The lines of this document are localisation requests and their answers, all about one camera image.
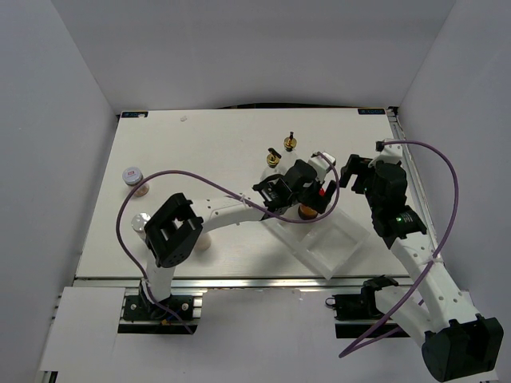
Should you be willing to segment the blue label shaker bottle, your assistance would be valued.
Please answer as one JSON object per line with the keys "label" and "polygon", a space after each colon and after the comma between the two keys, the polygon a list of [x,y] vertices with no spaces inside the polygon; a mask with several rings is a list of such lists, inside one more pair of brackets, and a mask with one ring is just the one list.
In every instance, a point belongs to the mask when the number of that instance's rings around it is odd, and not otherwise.
{"label": "blue label shaker bottle", "polygon": [[133,231],[141,238],[142,241],[146,239],[145,226],[151,219],[149,213],[141,212],[133,216],[131,220],[131,227]]}

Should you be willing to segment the clear oil bottle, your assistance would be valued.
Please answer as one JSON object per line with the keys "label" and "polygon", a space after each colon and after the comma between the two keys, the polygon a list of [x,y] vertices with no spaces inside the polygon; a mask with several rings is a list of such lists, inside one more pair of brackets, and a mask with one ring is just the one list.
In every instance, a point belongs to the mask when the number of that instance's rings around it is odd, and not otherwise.
{"label": "clear oil bottle", "polygon": [[282,155],[279,154],[274,148],[268,149],[266,157],[267,167],[263,170],[260,180],[263,182],[276,181],[282,176],[282,172],[279,167],[279,163],[282,159]]}

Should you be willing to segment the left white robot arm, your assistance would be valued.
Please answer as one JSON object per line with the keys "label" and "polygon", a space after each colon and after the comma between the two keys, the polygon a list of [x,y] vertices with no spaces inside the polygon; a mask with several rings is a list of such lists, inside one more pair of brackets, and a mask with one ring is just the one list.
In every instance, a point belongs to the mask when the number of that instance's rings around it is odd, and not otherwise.
{"label": "left white robot arm", "polygon": [[211,231],[238,223],[278,219],[293,220],[286,213],[304,205],[322,219],[339,199],[339,177],[325,180],[335,170],[335,158],[317,152],[296,160],[284,172],[265,176],[247,194],[236,194],[220,185],[218,199],[192,201],[183,193],[171,195],[144,226],[145,245],[153,255],[143,273],[141,309],[150,318],[176,313],[172,301],[175,269],[191,255],[199,240]]}

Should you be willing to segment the orange spice jar white lid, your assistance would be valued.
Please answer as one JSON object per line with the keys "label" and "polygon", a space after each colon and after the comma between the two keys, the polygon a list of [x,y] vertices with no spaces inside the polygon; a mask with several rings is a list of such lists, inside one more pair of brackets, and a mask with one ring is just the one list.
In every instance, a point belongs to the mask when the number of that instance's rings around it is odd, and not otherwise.
{"label": "orange spice jar white lid", "polygon": [[144,176],[138,167],[126,168],[122,173],[122,179],[129,188],[136,188],[136,191],[133,193],[134,197],[139,198],[148,194],[149,184],[142,184]]}

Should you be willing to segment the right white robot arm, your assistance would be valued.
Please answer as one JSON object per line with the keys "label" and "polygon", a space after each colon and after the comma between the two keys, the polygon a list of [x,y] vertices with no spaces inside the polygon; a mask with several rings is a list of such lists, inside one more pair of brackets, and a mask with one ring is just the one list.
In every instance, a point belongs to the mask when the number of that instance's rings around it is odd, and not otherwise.
{"label": "right white robot arm", "polygon": [[352,187],[369,204],[376,233],[405,267],[413,285],[401,290],[388,278],[366,282],[362,312],[381,317],[341,356],[370,344],[370,335],[392,319],[421,348],[426,368],[439,382],[494,369],[504,330],[496,318],[483,317],[450,277],[436,255],[427,228],[406,203],[407,178],[400,160],[390,163],[352,154],[341,169],[340,187]]}

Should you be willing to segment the dark sauce oil bottle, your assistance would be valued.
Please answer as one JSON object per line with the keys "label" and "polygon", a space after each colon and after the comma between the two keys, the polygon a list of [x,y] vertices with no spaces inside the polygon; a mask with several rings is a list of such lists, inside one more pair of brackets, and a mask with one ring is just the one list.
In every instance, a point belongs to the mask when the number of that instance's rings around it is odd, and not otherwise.
{"label": "dark sauce oil bottle", "polygon": [[295,151],[296,145],[297,140],[295,139],[294,133],[290,132],[288,137],[283,141],[284,153],[281,158],[281,164],[286,168],[290,168],[298,159]]}

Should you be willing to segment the red lid sauce jar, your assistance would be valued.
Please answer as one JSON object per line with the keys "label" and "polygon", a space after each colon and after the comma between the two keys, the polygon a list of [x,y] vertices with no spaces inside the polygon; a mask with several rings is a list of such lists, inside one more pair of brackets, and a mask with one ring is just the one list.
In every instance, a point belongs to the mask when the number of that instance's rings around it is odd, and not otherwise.
{"label": "red lid sauce jar", "polygon": [[[325,193],[324,189],[320,188],[318,191],[318,197],[309,195],[306,198],[306,201],[312,202],[314,205],[316,205],[317,200],[319,199],[319,197],[323,197],[324,193]],[[299,218],[301,218],[302,220],[312,220],[312,219],[316,218],[319,213],[312,207],[310,207],[304,203],[301,203],[298,207],[298,214],[299,214]]]}

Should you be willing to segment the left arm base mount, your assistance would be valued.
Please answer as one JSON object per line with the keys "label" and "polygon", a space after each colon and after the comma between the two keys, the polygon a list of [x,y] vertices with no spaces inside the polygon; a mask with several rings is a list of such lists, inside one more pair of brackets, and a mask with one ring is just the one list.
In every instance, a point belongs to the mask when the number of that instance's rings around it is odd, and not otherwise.
{"label": "left arm base mount", "polygon": [[206,290],[180,288],[159,305],[142,286],[125,290],[117,332],[119,334],[193,335],[199,325]]}

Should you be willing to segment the silver lid white shaker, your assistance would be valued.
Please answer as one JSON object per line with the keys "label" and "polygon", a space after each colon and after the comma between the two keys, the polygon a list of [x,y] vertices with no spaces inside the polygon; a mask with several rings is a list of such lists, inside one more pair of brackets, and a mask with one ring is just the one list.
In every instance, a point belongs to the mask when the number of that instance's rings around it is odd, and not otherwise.
{"label": "silver lid white shaker", "polygon": [[201,234],[196,241],[196,251],[206,251],[212,244],[212,238],[209,233]]}

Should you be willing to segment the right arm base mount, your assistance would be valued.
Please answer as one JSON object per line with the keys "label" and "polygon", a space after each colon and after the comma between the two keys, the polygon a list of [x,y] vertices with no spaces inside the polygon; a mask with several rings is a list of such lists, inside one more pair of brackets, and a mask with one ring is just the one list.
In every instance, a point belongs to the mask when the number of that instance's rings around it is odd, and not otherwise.
{"label": "right arm base mount", "polygon": [[336,338],[357,338],[375,324],[383,316],[376,308],[375,293],[389,286],[399,283],[382,275],[366,280],[357,294],[334,294],[327,298],[325,305],[335,312]]}

